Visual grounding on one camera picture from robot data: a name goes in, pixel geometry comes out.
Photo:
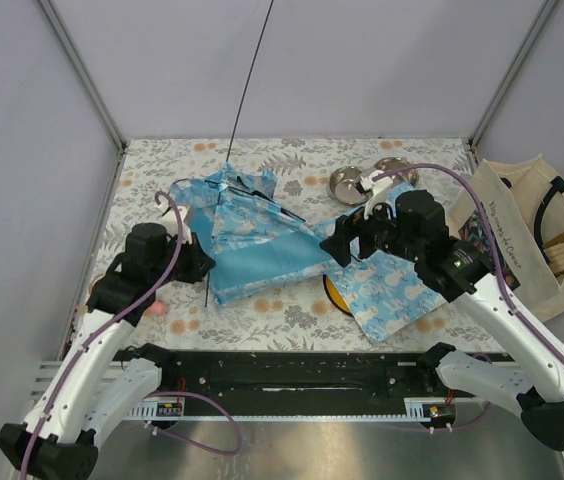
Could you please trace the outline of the blue snowman pet tent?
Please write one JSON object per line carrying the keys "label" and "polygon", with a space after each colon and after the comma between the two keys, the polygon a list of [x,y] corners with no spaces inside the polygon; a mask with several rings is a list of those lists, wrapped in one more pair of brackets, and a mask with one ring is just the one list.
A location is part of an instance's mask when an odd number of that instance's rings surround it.
{"label": "blue snowman pet tent", "polygon": [[[217,172],[222,170],[248,174],[229,163]],[[333,219],[313,225],[244,200],[191,208],[190,228],[215,261],[210,289],[220,305],[341,270],[320,248],[320,242],[333,233]]]}

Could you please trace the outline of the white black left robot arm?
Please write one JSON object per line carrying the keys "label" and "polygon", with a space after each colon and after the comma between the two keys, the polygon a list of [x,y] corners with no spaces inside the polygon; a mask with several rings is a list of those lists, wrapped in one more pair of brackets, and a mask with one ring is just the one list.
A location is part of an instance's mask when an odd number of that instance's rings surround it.
{"label": "white black left robot arm", "polygon": [[145,344],[126,370],[99,388],[110,363],[173,281],[196,283],[215,265],[188,227],[135,225],[87,301],[82,325],[57,373],[21,423],[0,430],[0,450],[21,476],[86,479],[113,430],[152,392],[167,395],[179,372],[170,350]]}

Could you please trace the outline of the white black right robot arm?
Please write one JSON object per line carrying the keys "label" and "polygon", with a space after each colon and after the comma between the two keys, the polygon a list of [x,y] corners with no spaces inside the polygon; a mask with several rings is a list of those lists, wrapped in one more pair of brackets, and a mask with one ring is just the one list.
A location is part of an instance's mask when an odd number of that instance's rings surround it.
{"label": "white black right robot arm", "polygon": [[517,416],[546,447],[564,451],[564,343],[498,277],[486,253],[450,235],[430,193],[411,190],[393,207],[367,204],[342,215],[320,246],[345,267],[352,241],[362,259],[382,251],[412,262],[428,288],[482,325],[518,366],[508,371],[439,343],[417,371],[424,393],[449,388],[477,396]]}

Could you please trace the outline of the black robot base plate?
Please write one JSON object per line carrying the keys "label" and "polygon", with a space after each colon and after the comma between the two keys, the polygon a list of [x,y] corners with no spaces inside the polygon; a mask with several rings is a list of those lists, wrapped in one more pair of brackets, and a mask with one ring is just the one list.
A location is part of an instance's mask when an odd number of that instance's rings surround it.
{"label": "black robot base plate", "polygon": [[201,400],[231,416],[222,400],[299,398],[415,400],[429,409],[424,427],[459,426],[458,407],[468,394],[451,393],[427,373],[416,354],[179,351],[160,356],[160,393],[172,401]]}

